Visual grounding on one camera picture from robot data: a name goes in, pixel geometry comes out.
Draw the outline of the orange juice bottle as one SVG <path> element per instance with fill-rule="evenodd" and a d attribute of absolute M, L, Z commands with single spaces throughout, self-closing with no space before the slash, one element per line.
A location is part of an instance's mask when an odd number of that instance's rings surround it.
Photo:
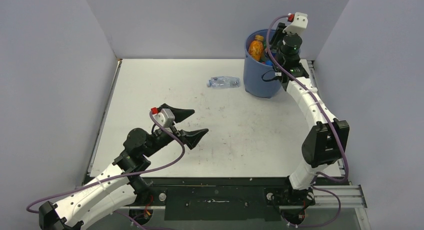
<path fill-rule="evenodd" d="M 261 35 L 255 35 L 254 40 L 251 42 L 248 48 L 248 53 L 254 60 L 259 62 L 261 60 L 263 51 L 264 51 L 264 37 Z"/>

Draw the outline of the blue plastic bin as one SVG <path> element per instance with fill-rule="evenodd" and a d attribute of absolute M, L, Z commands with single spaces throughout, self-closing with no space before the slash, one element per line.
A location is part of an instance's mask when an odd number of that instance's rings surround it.
<path fill-rule="evenodd" d="M 249 46 L 255 35 L 261 35 L 265 38 L 266 34 L 267 30 L 265 29 L 253 32 L 247 37 L 244 45 L 244 87 L 248 93 L 259 98 L 271 98 L 282 88 L 278 80 L 271 81 L 275 77 L 273 67 L 254 60 L 248 53 Z"/>

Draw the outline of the crushed clear water bottle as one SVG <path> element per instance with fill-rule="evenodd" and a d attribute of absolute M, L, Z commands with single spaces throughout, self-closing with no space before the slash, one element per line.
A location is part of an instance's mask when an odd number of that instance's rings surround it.
<path fill-rule="evenodd" d="M 211 77 L 207 81 L 206 85 L 209 88 L 230 89 L 230 88 L 238 88 L 241 85 L 241 81 L 237 77 L 217 76 L 217 77 Z"/>

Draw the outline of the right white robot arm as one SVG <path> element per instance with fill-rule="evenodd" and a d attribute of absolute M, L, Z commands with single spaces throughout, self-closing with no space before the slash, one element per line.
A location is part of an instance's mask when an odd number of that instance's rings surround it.
<path fill-rule="evenodd" d="M 302 44 L 299 33 L 279 23 L 266 51 L 273 62 L 274 80 L 295 100 L 310 128 L 302 146 L 302 159 L 296 170 L 287 177 L 281 202 L 300 205 L 314 200 L 312 187 L 324 169 L 345 159 L 349 124 L 338 120 L 322 102 L 307 70 L 300 63 Z"/>

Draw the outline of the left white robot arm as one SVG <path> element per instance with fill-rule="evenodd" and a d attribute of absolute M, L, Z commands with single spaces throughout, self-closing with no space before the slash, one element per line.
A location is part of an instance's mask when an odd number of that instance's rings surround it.
<path fill-rule="evenodd" d="M 132 129 L 123 143 L 123 151 L 98 176 L 78 190 L 62 193 L 61 200 L 46 200 L 39 206 L 40 229 L 87 229 L 115 210 L 135 203 L 143 205 L 149 199 L 150 185 L 141 175 L 167 167 L 150 169 L 149 157 L 176 141 L 182 148 L 193 149 L 208 133 L 208 129 L 178 130 L 180 123 L 195 113 L 162 104 L 152 108 L 149 116 L 157 130 L 148 133 Z"/>

